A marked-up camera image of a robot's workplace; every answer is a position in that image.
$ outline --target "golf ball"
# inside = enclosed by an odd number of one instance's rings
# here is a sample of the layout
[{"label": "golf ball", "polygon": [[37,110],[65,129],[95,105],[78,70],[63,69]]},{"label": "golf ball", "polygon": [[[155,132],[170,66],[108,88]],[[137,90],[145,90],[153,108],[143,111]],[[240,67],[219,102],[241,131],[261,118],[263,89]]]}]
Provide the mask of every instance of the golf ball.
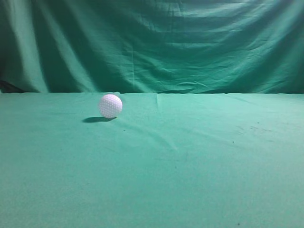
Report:
[{"label": "golf ball", "polygon": [[107,94],[100,99],[98,107],[102,116],[112,119],[122,111],[123,103],[119,97],[113,94]]}]

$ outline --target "green tablecloth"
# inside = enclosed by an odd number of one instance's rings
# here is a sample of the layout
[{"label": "green tablecloth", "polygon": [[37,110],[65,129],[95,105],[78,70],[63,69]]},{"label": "green tablecloth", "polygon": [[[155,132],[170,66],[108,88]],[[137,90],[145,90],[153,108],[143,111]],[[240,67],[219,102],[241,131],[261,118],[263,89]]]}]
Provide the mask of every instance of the green tablecloth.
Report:
[{"label": "green tablecloth", "polygon": [[304,95],[0,95],[1,228],[302,228]]}]

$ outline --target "green fabric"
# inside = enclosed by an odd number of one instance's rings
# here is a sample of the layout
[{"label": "green fabric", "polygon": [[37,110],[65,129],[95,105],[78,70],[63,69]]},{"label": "green fabric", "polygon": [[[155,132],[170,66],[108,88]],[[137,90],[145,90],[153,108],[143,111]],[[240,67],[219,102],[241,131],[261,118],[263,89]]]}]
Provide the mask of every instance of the green fabric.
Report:
[{"label": "green fabric", "polygon": [[304,95],[101,96],[0,96],[1,228],[304,227]]},{"label": "green fabric", "polygon": [[303,0],[0,0],[29,92],[302,93]]}]

